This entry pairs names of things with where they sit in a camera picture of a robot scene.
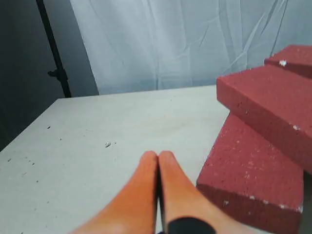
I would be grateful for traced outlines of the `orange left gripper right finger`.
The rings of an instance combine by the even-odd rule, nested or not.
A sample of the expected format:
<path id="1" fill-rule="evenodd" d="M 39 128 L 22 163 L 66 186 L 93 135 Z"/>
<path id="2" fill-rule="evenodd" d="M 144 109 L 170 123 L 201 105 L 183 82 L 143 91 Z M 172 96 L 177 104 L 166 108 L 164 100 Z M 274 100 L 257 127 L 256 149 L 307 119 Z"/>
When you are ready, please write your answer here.
<path id="1" fill-rule="evenodd" d="M 165 234 L 256 234 L 220 210 L 201 194 L 183 172 L 175 155 L 158 156 L 161 179 L 161 219 Z"/>

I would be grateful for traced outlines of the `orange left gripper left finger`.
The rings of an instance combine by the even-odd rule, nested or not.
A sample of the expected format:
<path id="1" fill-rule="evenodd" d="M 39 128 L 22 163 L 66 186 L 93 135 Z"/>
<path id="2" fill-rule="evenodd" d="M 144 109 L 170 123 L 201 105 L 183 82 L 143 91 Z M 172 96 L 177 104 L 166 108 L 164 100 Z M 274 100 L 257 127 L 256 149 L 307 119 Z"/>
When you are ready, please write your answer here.
<path id="1" fill-rule="evenodd" d="M 146 151 L 121 191 L 73 234 L 153 234 L 156 228 L 158 156 Z"/>

